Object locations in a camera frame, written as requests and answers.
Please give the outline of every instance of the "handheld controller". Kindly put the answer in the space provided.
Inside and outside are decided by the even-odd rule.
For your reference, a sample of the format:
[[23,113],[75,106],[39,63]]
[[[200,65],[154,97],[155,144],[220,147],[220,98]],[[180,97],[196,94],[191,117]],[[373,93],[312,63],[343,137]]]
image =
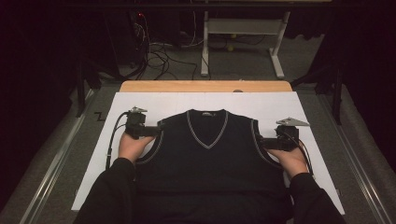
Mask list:
[[308,123],[291,118],[282,119],[276,123],[279,124],[275,129],[277,138],[264,138],[256,134],[260,147],[291,151],[299,146],[300,141],[299,130],[295,126],[309,126]]
[[163,129],[159,126],[145,126],[146,115],[142,112],[147,112],[145,109],[140,109],[134,106],[132,110],[127,113],[127,120],[125,123],[125,132],[133,139],[139,139],[140,136],[157,136]]

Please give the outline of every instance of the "gray trim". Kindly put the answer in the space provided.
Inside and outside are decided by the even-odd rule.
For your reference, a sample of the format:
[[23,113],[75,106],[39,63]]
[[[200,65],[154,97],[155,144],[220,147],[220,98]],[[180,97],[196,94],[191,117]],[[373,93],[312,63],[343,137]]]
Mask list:
[[381,203],[381,200],[378,197],[375,186],[370,180],[370,177],[364,171],[364,167],[359,161],[357,154],[355,153],[356,149],[347,140],[343,127],[337,125],[337,123],[333,119],[331,107],[328,100],[323,95],[319,95],[318,99],[323,108],[325,109],[329,120],[332,121],[334,129],[337,131],[337,134],[340,137],[340,141],[344,146],[344,153],[346,154],[348,164],[353,174],[356,176],[356,179],[361,187],[361,191],[363,192],[367,203],[370,205],[376,220],[378,221],[378,223],[391,224],[392,221],[390,220],[388,212],[386,211],[384,205]]
[[277,169],[283,169],[283,167],[279,164],[279,162],[272,160],[271,157],[270,157],[270,159],[271,159],[271,161],[273,161],[273,162],[268,161],[268,159],[265,158],[264,155],[262,155],[262,152],[260,151],[259,145],[257,145],[256,135],[255,135],[255,133],[254,133],[253,122],[254,122],[254,119],[252,119],[251,122],[250,122],[250,130],[251,130],[251,134],[252,134],[252,137],[253,137],[254,145],[256,146],[256,150],[257,150],[257,152],[259,153],[260,157],[261,157],[263,160],[265,160],[266,162],[268,162],[269,164],[271,164],[272,166],[274,166],[275,168],[277,168]]
[[74,138],[81,127],[82,121],[85,119],[85,112],[91,105],[93,96],[96,94],[93,90],[89,90],[85,101],[87,102],[87,106],[85,107],[84,111],[82,112],[81,116],[76,119],[72,130],[70,131],[69,135],[67,135],[66,139],[64,140],[63,145],[59,148],[58,152],[55,155],[51,165],[47,173],[45,174],[43,180],[41,181],[40,186],[35,193],[32,201],[30,202],[28,208],[26,209],[22,219],[22,223],[36,223],[40,213],[46,204],[48,197],[52,191],[53,186],[58,179],[59,174],[61,173],[62,169],[64,168],[64,163],[67,160],[67,156],[70,153],[71,145],[73,144]]
[[224,110],[224,111],[225,111],[225,120],[224,120],[223,127],[221,128],[219,136],[209,146],[206,145],[205,143],[203,143],[201,140],[199,140],[198,136],[195,134],[194,129],[192,128],[192,125],[191,125],[191,121],[190,121],[190,111],[187,111],[187,113],[186,113],[187,114],[187,122],[189,123],[189,127],[190,127],[190,130],[191,130],[191,133],[194,136],[195,140],[197,140],[197,142],[199,144],[201,144],[201,146],[203,146],[204,148],[206,148],[206,149],[212,148],[220,140],[222,134],[224,133],[225,127],[227,126],[227,122],[228,122],[228,111],[227,110]]
[[163,143],[163,131],[161,132],[160,142],[158,143],[158,146],[155,148],[155,151],[152,153],[152,155],[148,159],[146,159],[145,161],[137,161],[136,164],[141,165],[141,164],[145,164],[145,163],[148,163],[149,161],[151,161],[151,159],[154,158],[154,156],[160,150],[160,147],[161,147],[162,143]]

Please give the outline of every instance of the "fabric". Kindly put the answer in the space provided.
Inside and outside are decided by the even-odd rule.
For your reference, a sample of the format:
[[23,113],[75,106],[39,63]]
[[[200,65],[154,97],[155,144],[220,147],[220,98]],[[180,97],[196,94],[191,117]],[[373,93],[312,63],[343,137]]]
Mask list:
[[[133,213],[141,206],[134,200],[134,172],[130,161],[116,159],[110,169],[96,179],[74,223],[134,223]],[[290,193],[294,200],[294,224],[345,223],[329,195],[318,186],[312,175],[296,175],[290,182]],[[188,222],[178,220],[171,223]]]
[[283,169],[257,146],[257,120],[226,110],[189,110],[162,123],[162,135],[136,162],[137,223],[291,218]]
[[[257,150],[257,120],[225,110],[210,113],[202,117],[191,110],[165,119],[163,135],[136,167],[118,158],[99,175],[74,223],[274,224],[291,215],[295,224],[345,223],[310,174],[290,181],[292,214],[280,185],[282,170]],[[190,159],[183,155],[187,151]]]

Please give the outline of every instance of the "person's hand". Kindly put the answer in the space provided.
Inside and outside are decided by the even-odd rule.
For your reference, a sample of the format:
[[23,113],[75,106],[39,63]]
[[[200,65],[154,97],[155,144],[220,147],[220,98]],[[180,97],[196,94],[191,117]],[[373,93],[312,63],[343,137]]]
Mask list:
[[126,158],[134,163],[143,153],[145,146],[154,139],[152,136],[133,139],[129,134],[123,133],[120,139],[119,158]]
[[279,163],[290,178],[300,173],[308,173],[303,153],[299,148],[295,148],[292,151],[268,149],[268,152],[279,159]]

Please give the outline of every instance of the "v-neck collar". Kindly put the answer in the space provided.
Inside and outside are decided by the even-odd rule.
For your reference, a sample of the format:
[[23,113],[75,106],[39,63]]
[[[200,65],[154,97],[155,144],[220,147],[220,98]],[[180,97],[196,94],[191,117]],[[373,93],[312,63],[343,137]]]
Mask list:
[[191,111],[192,111],[192,110],[187,111],[187,122],[189,123],[189,127],[190,127],[190,130],[191,130],[192,136],[193,136],[193,137],[195,138],[195,140],[196,140],[201,146],[203,146],[204,148],[206,148],[206,149],[212,148],[212,147],[220,140],[222,134],[224,133],[225,127],[227,126],[227,122],[228,122],[228,111],[227,111],[227,110],[223,110],[223,111],[225,112],[224,123],[223,123],[223,125],[222,125],[222,127],[221,127],[221,131],[220,131],[218,137],[217,137],[217,138],[213,141],[213,143],[210,144],[210,145],[207,145],[207,144],[205,144],[203,141],[201,141],[201,140],[198,138],[197,134],[195,133],[195,131],[194,131],[193,127],[192,127],[192,124],[191,124],[191,119],[190,119],[190,115],[191,115],[190,112],[191,112]]

